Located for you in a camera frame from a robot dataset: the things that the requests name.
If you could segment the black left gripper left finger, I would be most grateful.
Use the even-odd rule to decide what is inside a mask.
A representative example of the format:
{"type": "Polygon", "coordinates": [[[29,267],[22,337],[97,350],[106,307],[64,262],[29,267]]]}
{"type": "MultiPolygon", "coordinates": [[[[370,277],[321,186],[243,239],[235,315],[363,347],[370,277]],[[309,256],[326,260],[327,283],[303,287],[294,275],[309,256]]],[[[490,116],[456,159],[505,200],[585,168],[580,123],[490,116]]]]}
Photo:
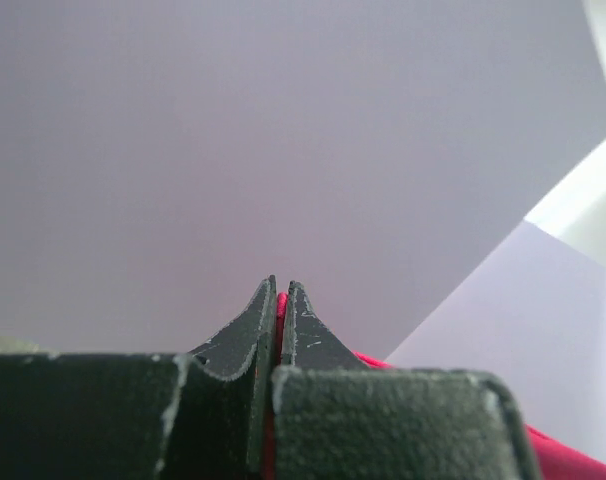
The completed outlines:
{"type": "Polygon", "coordinates": [[[256,479],[276,281],[187,353],[0,354],[0,479],[256,479]]]}

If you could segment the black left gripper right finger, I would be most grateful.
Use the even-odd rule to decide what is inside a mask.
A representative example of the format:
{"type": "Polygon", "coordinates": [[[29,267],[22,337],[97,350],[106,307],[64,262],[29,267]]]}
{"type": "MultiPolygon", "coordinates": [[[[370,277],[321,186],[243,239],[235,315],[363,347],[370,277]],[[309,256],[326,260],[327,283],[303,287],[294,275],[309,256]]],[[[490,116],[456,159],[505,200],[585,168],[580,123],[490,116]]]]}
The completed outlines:
{"type": "Polygon", "coordinates": [[[374,368],[287,295],[272,376],[278,479],[537,479],[517,403],[472,370],[374,368]]]}

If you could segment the magenta red t shirt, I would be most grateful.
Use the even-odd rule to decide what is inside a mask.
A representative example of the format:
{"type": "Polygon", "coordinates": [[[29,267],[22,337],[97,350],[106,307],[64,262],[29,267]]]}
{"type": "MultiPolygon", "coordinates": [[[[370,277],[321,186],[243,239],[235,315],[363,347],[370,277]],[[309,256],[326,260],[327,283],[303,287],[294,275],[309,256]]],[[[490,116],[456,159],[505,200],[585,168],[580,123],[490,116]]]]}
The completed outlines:
{"type": "MultiPolygon", "coordinates": [[[[280,354],[283,342],[284,320],[287,313],[288,294],[281,292],[276,303],[276,353],[279,355],[277,365],[280,364],[280,354]]],[[[392,365],[374,359],[359,352],[351,352],[362,363],[374,369],[393,368],[392,365]]],[[[263,453],[263,479],[276,479],[275,444],[273,432],[273,419],[266,420],[265,443],[263,453]]],[[[606,464],[601,463],[573,448],[546,436],[531,426],[526,425],[529,439],[534,447],[539,466],[544,479],[606,479],[606,464]]]]}

